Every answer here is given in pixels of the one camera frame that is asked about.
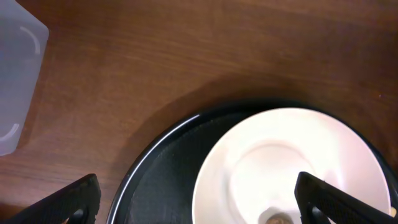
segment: brown wooden surface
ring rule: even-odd
[[[3,215],[95,173],[104,223],[121,179],[156,135],[245,96],[327,110],[398,170],[397,1],[19,3],[50,37],[19,147],[0,157]]]

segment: plate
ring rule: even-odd
[[[317,111],[281,108],[245,119],[214,145],[195,184],[193,222],[258,224],[283,213],[301,223],[300,171],[391,212],[382,169],[354,131]]]

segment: round black tray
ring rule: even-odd
[[[106,223],[192,223],[193,188],[214,144],[247,117],[287,107],[320,111],[296,101],[249,99],[216,106],[173,125],[153,140],[133,163],[115,195]],[[379,161],[387,179],[391,204],[397,208],[398,181],[394,172],[379,151],[356,133]]]

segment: small brown object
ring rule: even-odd
[[[266,224],[291,224],[288,220],[280,217],[270,218]]]

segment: gray plastic container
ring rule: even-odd
[[[15,151],[49,30],[14,0],[0,0],[0,156]]]

